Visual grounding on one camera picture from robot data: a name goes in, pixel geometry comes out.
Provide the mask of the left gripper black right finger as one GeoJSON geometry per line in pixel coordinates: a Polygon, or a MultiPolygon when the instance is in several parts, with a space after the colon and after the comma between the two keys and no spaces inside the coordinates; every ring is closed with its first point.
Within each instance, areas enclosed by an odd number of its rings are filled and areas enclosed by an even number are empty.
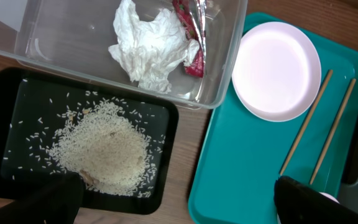
{"type": "Polygon", "coordinates": [[[358,213],[289,176],[275,181],[273,201],[281,224],[358,224],[358,213]]]}

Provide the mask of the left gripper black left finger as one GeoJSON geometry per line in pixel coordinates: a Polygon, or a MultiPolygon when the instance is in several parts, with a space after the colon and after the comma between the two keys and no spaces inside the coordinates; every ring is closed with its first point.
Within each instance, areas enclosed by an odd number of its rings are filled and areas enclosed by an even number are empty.
{"type": "Polygon", "coordinates": [[[0,224],[73,224],[84,189],[78,174],[57,177],[40,190],[0,208],[0,224]]]}

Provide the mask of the small white plate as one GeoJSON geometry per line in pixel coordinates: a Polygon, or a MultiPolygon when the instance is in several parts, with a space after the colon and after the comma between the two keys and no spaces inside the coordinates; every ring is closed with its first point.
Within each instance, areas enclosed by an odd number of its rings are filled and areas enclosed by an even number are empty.
{"type": "Polygon", "coordinates": [[[329,198],[330,200],[332,200],[332,201],[334,201],[334,202],[336,202],[336,203],[339,203],[338,200],[337,200],[335,197],[333,197],[332,195],[327,194],[327,193],[325,193],[325,192],[319,192],[319,193],[320,193],[321,195],[324,195],[325,197],[329,198]]]}

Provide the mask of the pile of rice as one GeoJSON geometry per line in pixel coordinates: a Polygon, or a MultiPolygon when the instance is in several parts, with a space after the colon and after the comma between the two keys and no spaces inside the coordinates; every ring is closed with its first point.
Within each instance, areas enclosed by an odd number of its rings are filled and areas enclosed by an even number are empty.
{"type": "Polygon", "coordinates": [[[75,88],[19,92],[2,159],[8,180],[45,182],[74,172],[90,191],[149,198],[168,108],[75,88]]]}

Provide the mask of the white napkin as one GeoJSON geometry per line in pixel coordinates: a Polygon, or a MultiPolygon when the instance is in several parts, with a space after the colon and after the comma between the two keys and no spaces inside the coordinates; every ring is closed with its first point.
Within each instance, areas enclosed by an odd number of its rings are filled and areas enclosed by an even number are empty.
{"type": "Polygon", "coordinates": [[[197,40],[186,38],[176,13],[166,8],[146,22],[139,19],[133,1],[122,0],[113,26],[117,44],[108,47],[108,52],[130,81],[145,90],[169,93],[169,73],[180,63],[190,66],[200,49],[197,40]]]}

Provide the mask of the red foil wrapper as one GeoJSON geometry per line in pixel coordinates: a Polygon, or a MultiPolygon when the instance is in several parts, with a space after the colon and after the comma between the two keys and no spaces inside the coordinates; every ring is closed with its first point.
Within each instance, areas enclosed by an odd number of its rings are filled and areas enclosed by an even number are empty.
{"type": "Polygon", "coordinates": [[[200,29],[196,23],[196,13],[191,12],[189,0],[173,0],[173,7],[182,26],[185,28],[188,40],[197,40],[200,47],[191,65],[185,65],[185,72],[194,77],[204,77],[204,55],[201,46],[200,29]]]}

